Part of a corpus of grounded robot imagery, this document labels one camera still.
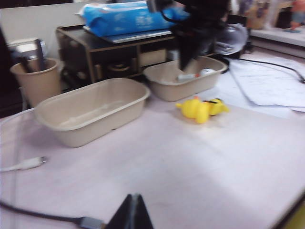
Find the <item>wall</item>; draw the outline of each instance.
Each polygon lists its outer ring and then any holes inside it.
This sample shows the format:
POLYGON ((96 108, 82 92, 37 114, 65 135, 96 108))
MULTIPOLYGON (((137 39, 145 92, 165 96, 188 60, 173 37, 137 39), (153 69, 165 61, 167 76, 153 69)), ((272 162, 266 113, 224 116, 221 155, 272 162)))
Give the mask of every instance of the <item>wall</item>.
POLYGON ((58 26, 83 24, 74 15, 83 2, 1 9, 1 27, 7 42, 24 38, 41 38, 47 47, 52 40, 50 57, 58 58, 58 45, 54 34, 58 26))

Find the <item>usb cable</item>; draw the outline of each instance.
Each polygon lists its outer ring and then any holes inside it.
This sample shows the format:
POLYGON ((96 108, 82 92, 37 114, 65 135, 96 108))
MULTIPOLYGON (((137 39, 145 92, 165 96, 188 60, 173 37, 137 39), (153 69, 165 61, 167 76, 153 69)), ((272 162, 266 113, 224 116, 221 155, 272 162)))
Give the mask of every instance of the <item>usb cable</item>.
POLYGON ((17 165, 7 167, 7 168, 1 168, 0 172, 9 172, 13 170, 26 170, 26 169, 31 169, 35 168, 38 166, 41 166, 43 163, 47 161, 46 157, 44 156, 39 156, 39 157, 34 157, 31 159, 24 160, 20 162, 17 165))
POLYGON ((24 210, 21 208, 16 208, 3 201, 0 201, 0 206, 7 210, 10 210, 10 211, 13 211, 13 212, 19 213, 19 214, 24 214, 24 215, 34 216, 34 217, 39 217, 39 218, 44 218, 44 219, 52 219, 52 220, 74 223, 78 227, 83 228, 83 229, 103 229, 103 228, 105 228, 105 224, 102 220, 91 218, 91 217, 74 218, 74 217, 49 215, 49 214, 24 210))

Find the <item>black cable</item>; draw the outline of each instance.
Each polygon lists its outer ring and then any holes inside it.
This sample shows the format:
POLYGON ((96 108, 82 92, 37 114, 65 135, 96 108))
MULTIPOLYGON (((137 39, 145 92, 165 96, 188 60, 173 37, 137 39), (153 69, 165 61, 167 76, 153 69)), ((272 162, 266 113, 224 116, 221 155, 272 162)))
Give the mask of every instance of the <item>black cable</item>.
POLYGON ((269 63, 269 62, 263 62, 263 61, 253 61, 253 60, 247 60, 247 59, 234 59, 234 58, 231 58, 231 59, 232 60, 254 62, 254 63, 265 63, 265 64, 270 64, 270 65, 274 65, 274 66, 278 66, 278 67, 289 69, 291 71, 294 71, 298 75, 298 77, 300 78, 300 82, 301 83, 305 84, 305 78, 297 70, 295 70, 293 68, 289 68, 289 67, 286 67, 286 66, 283 66, 283 65, 280 65, 280 64, 276 64, 276 63, 269 63))
POLYGON ((17 207, 14 207, 12 205, 9 205, 9 204, 7 204, 3 201, 0 201, 0 206, 7 209, 7 210, 13 211, 15 213, 20 213, 20 214, 23 214, 23 215, 75 223, 79 227, 85 228, 85 229, 100 229, 101 225, 103 224, 103 222, 99 219, 94 219, 94 218, 90 218, 90 217, 74 218, 74 217, 63 217, 63 216, 49 215, 49 214, 44 214, 44 213, 39 213, 39 212, 34 212, 34 211, 29 211, 29 210, 17 208, 17 207))
POLYGON ((181 21, 178 21, 178 20, 174 20, 174 19, 171 19, 171 18, 168 18, 165 14, 164 14, 164 11, 160 11, 160 13, 161 13, 161 15, 162 15, 162 17, 166 20, 166 21, 168 21, 168 22, 172 22, 172 23, 179 23, 179 22, 181 22, 181 21))
POLYGON ((71 222, 71 223, 79 223, 81 218, 72 218, 72 217, 62 217, 62 216, 54 216, 54 215, 49 215, 49 214, 43 214, 43 213, 38 213, 34 211, 28 211, 24 210, 21 208, 16 208, 12 205, 9 205, 3 201, 0 201, 0 206, 6 208, 7 210, 16 212, 16 213, 21 213, 24 215, 29 215, 29 216, 35 216, 39 218, 45 218, 45 219, 52 219, 52 220, 59 220, 59 221, 65 221, 65 222, 71 222))

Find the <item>shelf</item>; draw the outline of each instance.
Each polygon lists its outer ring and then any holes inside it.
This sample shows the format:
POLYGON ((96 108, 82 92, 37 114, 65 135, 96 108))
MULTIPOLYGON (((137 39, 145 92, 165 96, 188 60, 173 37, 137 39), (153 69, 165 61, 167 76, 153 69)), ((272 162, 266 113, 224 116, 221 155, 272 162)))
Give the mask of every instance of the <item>shelf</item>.
POLYGON ((284 29, 280 28, 252 30, 251 36, 305 47, 305 26, 297 29, 301 30, 301 33, 284 32, 284 29))

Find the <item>white paper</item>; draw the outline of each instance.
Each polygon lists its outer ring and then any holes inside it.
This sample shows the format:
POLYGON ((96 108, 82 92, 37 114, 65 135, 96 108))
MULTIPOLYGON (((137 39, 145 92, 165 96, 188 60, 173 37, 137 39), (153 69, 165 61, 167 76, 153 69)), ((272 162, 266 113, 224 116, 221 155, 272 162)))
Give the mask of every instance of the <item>white paper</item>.
POLYGON ((305 112, 305 107, 290 107, 293 111, 305 112))
MULTIPOLYGON (((260 59, 291 67, 305 76, 305 65, 284 58, 260 59)), ((245 96, 257 105, 305 107, 305 84, 291 70, 246 61, 230 60, 230 71, 245 96)))

